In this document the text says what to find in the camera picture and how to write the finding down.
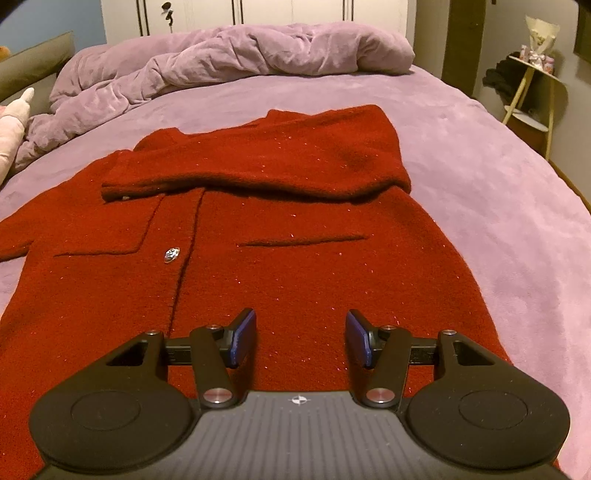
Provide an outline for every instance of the white cabinet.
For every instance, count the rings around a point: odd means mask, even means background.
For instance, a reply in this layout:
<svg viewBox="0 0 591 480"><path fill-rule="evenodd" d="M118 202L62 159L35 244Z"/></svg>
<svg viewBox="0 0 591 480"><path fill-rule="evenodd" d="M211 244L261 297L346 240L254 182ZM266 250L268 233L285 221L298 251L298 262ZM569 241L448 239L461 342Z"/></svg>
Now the white cabinet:
<svg viewBox="0 0 591 480"><path fill-rule="evenodd" d="M163 4L163 0L145 1L150 35L170 33ZM234 24L231 0L173 0L170 4L175 33Z"/></svg>
<svg viewBox="0 0 591 480"><path fill-rule="evenodd" d="M251 25L314 25L343 19L343 0L242 0L241 4L243 23Z"/></svg>
<svg viewBox="0 0 591 480"><path fill-rule="evenodd" d="M170 33L163 0L101 0L109 44ZM173 31L233 24L320 24L341 20L398 31L413 42L416 0L171 0Z"/></svg>

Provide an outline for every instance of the circular pad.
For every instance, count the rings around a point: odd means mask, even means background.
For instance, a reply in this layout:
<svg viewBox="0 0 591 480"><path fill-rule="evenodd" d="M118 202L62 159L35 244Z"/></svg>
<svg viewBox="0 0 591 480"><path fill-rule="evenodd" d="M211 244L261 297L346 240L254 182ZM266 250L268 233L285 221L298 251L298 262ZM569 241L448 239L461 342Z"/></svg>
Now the circular pad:
<svg viewBox="0 0 591 480"><path fill-rule="evenodd" d="M47 462L78 473L119 473L172 451L193 425L187 399L165 382L95 392L50 391L34 406L31 436Z"/></svg>
<svg viewBox="0 0 591 480"><path fill-rule="evenodd" d="M527 415L527 405L510 393L484 390L463 397L460 400L460 414L478 428L505 430L523 421Z"/></svg>

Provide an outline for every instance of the blue wall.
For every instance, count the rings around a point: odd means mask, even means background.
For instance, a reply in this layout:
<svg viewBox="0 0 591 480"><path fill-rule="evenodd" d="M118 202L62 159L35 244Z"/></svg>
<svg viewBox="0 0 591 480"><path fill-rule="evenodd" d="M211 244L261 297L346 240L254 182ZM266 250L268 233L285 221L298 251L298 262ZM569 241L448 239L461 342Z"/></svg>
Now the blue wall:
<svg viewBox="0 0 591 480"><path fill-rule="evenodd" d="M26 0L0 24L0 45L17 53L69 30L76 50L106 43L100 0Z"/></svg>

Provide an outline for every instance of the wooden table leg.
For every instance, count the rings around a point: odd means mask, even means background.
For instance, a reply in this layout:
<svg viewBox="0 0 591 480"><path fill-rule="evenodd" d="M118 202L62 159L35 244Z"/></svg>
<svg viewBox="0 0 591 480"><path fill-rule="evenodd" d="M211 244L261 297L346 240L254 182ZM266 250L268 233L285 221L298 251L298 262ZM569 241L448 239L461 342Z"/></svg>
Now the wooden table leg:
<svg viewBox="0 0 591 480"><path fill-rule="evenodd" d="M534 67L528 67L527 71L525 72L525 75L523 75L523 78L521 79L521 83L519 84L519 88L517 89L517 93L513 97L513 101L511 102L511 106L509 107L509 111L505 115L505 119L503 120L503 125L506 125L507 123L509 123L509 118L511 118L511 115L513 115L513 112L515 111L515 107L517 107L517 102L519 102L519 99L521 98L521 95L523 94L523 91L525 90L525 86L528 83L531 83L531 79L533 78L533 76L534 76Z"/></svg>
<svg viewBox="0 0 591 480"><path fill-rule="evenodd" d="M521 110L523 108L523 102L525 102L525 97L527 97L527 92L530 91L530 86L531 86L531 81L534 78L534 75L530 75L526 82L525 82L525 88L523 89L523 93L521 94L521 99L519 100L519 103L517 104L517 108L519 110Z"/></svg>
<svg viewBox="0 0 591 480"><path fill-rule="evenodd" d="M550 79L550 113L548 115L548 138L546 141L546 160L550 160L552 148L552 133L554 132L554 79Z"/></svg>

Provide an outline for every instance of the small shelf table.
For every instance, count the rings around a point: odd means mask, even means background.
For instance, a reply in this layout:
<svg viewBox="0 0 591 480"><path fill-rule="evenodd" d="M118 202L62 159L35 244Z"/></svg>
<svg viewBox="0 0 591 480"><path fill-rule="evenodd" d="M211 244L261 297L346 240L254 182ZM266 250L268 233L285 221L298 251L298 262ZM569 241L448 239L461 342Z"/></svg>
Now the small shelf table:
<svg viewBox="0 0 591 480"><path fill-rule="evenodd" d="M550 159L550 149L552 148L552 134L554 132L554 101L555 101L555 84L556 82L562 83L558 77L551 75L543 70L540 70L534 67L531 63L523 61L517 57L510 56L510 59L518 61L524 65L527 65L527 70L525 71L525 75L521 79L521 84L517 89L517 93L513 97L513 101L510 105L505 106L505 110L507 111L505 118L503 120L503 125L506 125L509 122L509 119L513 116L517 120L529 125L530 127L535 128L546 134L546 155L545 159ZM523 102L525 101L525 97L527 95L528 90L530 89L531 80L534 77L534 73L540 72L547 77L550 77L550 101L548 104L549 113L548 113L548 125L543 125L537 120L533 119L525 112L521 111L523 107Z"/></svg>

